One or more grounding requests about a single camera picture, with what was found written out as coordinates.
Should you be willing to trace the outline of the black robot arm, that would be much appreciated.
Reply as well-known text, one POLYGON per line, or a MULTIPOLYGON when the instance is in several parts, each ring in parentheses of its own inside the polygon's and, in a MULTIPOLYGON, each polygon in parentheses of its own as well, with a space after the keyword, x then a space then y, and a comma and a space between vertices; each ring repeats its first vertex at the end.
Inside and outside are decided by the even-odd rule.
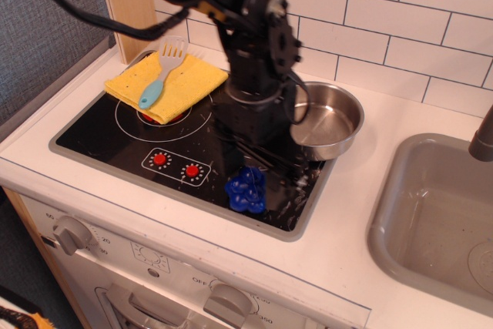
POLYGON ((300 42, 287 21, 286 0, 165 0, 181 10, 152 28, 155 39, 190 9, 216 25, 230 74, 225 84, 190 110, 181 139, 169 130, 167 148, 206 167, 206 179, 185 191, 212 210, 292 230, 314 182, 290 128, 306 86, 293 73, 300 42))

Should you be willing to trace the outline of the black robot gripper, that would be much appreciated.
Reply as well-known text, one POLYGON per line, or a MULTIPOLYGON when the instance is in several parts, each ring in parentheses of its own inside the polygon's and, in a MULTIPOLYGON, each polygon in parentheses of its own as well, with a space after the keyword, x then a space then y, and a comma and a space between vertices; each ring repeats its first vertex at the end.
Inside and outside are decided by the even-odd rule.
POLYGON ((266 167, 266 210, 268 225, 296 225, 307 203, 308 176, 302 149, 291 135, 294 122, 294 89, 287 89, 265 105, 246 105, 225 92, 213 101, 219 137, 255 163, 266 167))

